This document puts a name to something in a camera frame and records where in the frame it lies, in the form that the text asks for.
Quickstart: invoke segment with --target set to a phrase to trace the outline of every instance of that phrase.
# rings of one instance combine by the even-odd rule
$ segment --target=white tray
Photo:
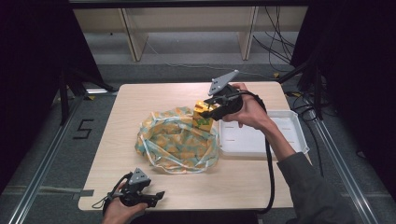
[[[306,153],[309,147],[306,145],[303,130],[297,114],[291,110],[268,111],[268,116],[274,121],[286,140],[296,152]],[[238,127],[238,122],[219,123],[220,148],[225,156],[233,157],[256,157],[266,158],[265,136],[262,132],[244,125]]]

